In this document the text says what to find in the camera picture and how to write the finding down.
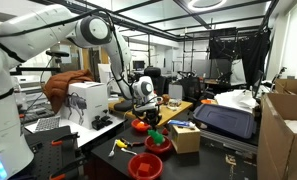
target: red bowl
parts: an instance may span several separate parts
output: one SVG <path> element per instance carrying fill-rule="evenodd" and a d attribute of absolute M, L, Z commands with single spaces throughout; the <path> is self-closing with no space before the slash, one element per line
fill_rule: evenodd
<path fill-rule="evenodd" d="M 138 154 L 132 157 L 128 163 L 128 172 L 136 180 L 157 179 L 162 170 L 162 161 L 151 153 Z"/>
<path fill-rule="evenodd" d="M 139 123 L 141 123 L 142 121 L 135 119 L 131 122 L 131 126 L 133 128 L 135 128 L 137 131 L 141 131 L 141 132 L 146 132 L 149 128 L 150 125 L 148 125 L 147 123 L 143 123 L 142 125 L 138 125 Z"/>
<path fill-rule="evenodd" d="M 154 140 L 152 139 L 152 137 L 148 136 L 145 140 L 145 146 L 147 149 L 154 152 L 155 154 L 160 154 L 160 153 L 169 151 L 172 146 L 171 141 L 166 136 L 164 136 L 164 138 L 165 138 L 165 141 L 161 145 L 157 146 L 154 143 Z"/>

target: pliers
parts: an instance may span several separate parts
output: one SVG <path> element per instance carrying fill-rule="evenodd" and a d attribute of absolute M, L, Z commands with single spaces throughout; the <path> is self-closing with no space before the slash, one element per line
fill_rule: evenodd
<path fill-rule="evenodd" d="M 144 142 L 129 142 L 124 138 L 120 138 L 120 140 L 125 143 L 127 146 L 129 146 L 130 148 L 134 147 L 134 146 L 143 146 Z"/>

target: brown cardboard box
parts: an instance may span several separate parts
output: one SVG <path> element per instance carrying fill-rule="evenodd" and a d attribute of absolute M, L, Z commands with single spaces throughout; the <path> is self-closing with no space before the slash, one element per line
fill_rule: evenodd
<path fill-rule="evenodd" d="M 277 79 L 275 90 L 279 94 L 297 95 L 297 79 Z"/>
<path fill-rule="evenodd" d="M 176 125 L 171 125 L 171 142 L 178 154 L 198 152 L 200 130 L 198 128 L 179 128 Z"/>
<path fill-rule="evenodd" d="M 297 180 L 297 134 L 284 120 L 297 120 L 297 95 L 263 98 L 257 167 L 259 180 Z"/>

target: keyboard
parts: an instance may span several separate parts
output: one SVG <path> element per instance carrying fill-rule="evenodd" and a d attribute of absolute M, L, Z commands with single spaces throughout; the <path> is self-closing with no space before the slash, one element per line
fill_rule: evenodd
<path fill-rule="evenodd" d="M 27 124 L 27 123 L 38 121 L 40 118 L 48 118 L 52 116 L 55 116 L 55 113 L 52 110 L 45 108 L 42 111 L 27 113 L 24 118 L 21 118 L 21 123 Z"/>
<path fill-rule="evenodd" d="M 41 118 L 37 122 L 35 132 L 59 128 L 60 116 Z"/>

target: white box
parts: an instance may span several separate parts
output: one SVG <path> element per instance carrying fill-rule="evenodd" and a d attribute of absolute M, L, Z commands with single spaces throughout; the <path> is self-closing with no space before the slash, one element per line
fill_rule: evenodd
<path fill-rule="evenodd" d="M 108 110 L 107 97 L 106 84 L 97 82 L 70 84 L 67 98 L 61 107 L 61 116 L 92 129 L 91 122 L 95 120 L 95 116 L 103 117 L 105 116 L 103 111 Z"/>

